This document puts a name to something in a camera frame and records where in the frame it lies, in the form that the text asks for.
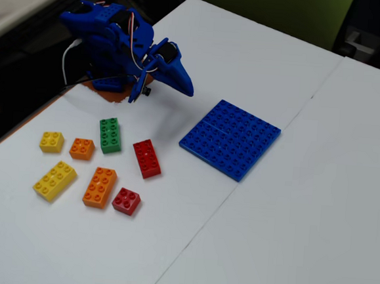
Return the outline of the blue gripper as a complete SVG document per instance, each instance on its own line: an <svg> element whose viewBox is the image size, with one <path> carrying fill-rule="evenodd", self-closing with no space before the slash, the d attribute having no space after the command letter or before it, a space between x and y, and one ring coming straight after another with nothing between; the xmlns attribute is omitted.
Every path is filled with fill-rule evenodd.
<svg viewBox="0 0 380 284"><path fill-rule="evenodd" d="M152 45L144 59L146 73L156 73L156 79L186 96L194 95L192 80L182 62L177 44L165 38Z"/></svg>

